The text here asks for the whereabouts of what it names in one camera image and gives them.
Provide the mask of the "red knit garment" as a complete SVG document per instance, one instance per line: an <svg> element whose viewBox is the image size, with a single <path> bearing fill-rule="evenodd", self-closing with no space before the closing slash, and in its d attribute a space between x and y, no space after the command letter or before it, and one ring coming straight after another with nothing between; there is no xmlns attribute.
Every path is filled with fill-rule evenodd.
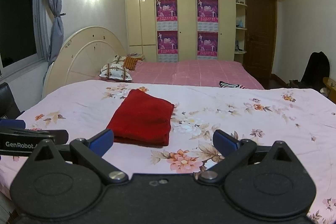
<svg viewBox="0 0 336 224"><path fill-rule="evenodd" d="M114 112L107 128L114 141L133 145L169 145L174 105L139 89L132 89Z"/></svg>

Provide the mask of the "striped folded garment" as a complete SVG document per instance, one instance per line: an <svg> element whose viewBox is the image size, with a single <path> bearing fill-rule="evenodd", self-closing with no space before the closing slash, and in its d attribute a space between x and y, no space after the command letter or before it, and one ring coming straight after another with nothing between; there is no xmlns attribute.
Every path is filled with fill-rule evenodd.
<svg viewBox="0 0 336 224"><path fill-rule="evenodd" d="M239 89L244 89L245 87L240 84L229 84L224 81L219 81L219 86L221 88L239 88Z"/></svg>

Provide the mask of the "front floral pillow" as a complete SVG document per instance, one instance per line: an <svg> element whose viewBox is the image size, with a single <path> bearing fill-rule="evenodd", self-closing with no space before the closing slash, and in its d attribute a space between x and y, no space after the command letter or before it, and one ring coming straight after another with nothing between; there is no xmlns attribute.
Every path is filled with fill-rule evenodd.
<svg viewBox="0 0 336 224"><path fill-rule="evenodd" d="M100 77L113 81L131 82L129 70L121 64L108 63L100 70Z"/></svg>

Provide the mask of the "floral pillow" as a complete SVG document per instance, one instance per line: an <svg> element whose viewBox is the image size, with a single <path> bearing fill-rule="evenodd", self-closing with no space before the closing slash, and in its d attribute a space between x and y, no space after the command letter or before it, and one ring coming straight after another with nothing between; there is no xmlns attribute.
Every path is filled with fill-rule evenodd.
<svg viewBox="0 0 336 224"><path fill-rule="evenodd" d="M129 70L121 64L108 63L100 70L100 77L113 81L131 82Z"/></svg>
<svg viewBox="0 0 336 224"><path fill-rule="evenodd" d="M119 55L116 55L112 61L113 64L120 64L120 65L123 65L126 61L126 56L119 56Z"/></svg>

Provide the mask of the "pink bed sheet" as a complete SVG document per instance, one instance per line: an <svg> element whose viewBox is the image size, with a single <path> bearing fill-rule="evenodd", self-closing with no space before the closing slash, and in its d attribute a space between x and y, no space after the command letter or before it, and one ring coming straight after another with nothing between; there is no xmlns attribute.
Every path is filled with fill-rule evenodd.
<svg viewBox="0 0 336 224"><path fill-rule="evenodd" d="M236 61L187 60L177 63L139 62L130 71L132 83L218 87L219 82L247 89L263 86Z"/></svg>

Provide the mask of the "back floral pillow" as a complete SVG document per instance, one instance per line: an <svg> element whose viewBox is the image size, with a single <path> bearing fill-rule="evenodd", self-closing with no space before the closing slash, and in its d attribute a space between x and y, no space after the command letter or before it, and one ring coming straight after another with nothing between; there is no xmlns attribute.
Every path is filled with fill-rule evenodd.
<svg viewBox="0 0 336 224"><path fill-rule="evenodd" d="M116 55L112 61L113 64L120 64L120 65L123 65L126 61L126 56L119 56L119 55Z"/></svg>

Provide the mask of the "orange knitted cloth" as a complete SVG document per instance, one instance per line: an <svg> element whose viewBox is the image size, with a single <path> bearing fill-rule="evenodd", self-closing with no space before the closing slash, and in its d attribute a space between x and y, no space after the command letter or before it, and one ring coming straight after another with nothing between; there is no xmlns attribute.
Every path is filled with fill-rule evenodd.
<svg viewBox="0 0 336 224"><path fill-rule="evenodd" d="M127 56L123 61L123 66L128 70L134 71L138 62L144 60L143 56Z"/></svg>

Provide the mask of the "lower right purple poster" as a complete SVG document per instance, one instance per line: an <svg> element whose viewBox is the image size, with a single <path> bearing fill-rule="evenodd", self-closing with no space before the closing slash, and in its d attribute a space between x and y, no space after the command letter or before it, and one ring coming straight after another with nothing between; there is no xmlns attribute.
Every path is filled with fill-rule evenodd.
<svg viewBox="0 0 336 224"><path fill-rule="evenodd" d="M198 32L197 56L218 57L218 33L217 32Z"/></svg>

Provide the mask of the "purple poster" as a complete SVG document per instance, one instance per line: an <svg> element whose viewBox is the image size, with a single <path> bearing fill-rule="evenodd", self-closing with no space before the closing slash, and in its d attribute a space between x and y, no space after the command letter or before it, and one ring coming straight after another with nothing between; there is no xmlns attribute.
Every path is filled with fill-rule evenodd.
<svg viewBox="0 0 336 224"><path fill-rule="evenodd" d="M177 21L177 0L156 0L157 22Z"/></svg>
<svg viewBox="0 0 336 224"><path fill-rule="evenodd" d="M178 32L157 31L158 54L178 53Z"/></svg>
<svg viewBox="0 0 336 224"><path fill-rule="evenodd" d="M197 0L198 22L218 23L218 0Z"/></svg>
<svg viewBox="0 0 336 224"><path fill-rule="evenodd" d="M218 33L217 32L198 32L197 56L218 57Z"/></svg>

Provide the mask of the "lower left purple poster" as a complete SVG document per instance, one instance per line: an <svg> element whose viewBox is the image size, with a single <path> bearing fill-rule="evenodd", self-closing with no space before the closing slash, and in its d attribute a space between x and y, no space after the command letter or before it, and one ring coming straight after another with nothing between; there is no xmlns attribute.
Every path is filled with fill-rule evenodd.
<svg viewBox="0 0 336 224"><path fill-rule="evenodd" d="M178 32L157 31L158 54L178 53Z"/></svg>

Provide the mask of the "brown wooden door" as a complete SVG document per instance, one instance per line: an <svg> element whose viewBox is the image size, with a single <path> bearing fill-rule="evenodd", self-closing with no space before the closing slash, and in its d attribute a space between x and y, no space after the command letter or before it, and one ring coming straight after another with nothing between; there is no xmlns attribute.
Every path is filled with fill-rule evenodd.
<svg viewBox="0 0 336 224"><path fill-rule="evenodd" d="M244 69L261 85L270 81L277 34L277 0L245 0Z"/></svg>

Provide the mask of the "upper right purple poster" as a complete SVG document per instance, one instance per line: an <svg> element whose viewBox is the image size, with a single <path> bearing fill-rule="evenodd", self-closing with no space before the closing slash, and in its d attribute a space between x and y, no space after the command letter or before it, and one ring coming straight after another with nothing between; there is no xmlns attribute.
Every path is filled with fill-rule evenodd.
<svg viewBox="0 0 336 224"><path fill-rule="evenodd" d="M197 0L198 22L218 23L218 0Z"/></svg>

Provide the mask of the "upper left purple poster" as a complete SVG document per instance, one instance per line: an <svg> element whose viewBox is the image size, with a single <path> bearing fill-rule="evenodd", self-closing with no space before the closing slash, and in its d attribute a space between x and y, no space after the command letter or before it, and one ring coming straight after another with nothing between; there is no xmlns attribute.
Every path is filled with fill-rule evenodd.
<svg viewBox="0 0 336 224"><path fill-rule="evenodd" d="M177 21L177 0L156 0L157 22Z"/></svg>

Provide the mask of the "corner shelf unit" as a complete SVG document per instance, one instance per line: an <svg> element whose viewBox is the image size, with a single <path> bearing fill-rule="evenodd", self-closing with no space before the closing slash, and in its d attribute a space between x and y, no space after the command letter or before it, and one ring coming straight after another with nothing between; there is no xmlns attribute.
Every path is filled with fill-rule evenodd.
<svg viewBox="0 0 336 224"><path fill-rule="evenodd" d="M236 0L236 37L235 37L235 55L234 61L243 64L245 50L246 28L246 0Z"/></svg>

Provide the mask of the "window with white frame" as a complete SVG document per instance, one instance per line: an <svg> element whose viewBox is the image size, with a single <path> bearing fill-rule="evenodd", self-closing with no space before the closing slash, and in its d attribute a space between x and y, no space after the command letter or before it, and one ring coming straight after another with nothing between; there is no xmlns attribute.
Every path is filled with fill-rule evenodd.
<svg viewBox="0 0 336 224"><path fill-rule="evenodd" d="M1 79L46 60L44 0L1 0Z"/></svg>

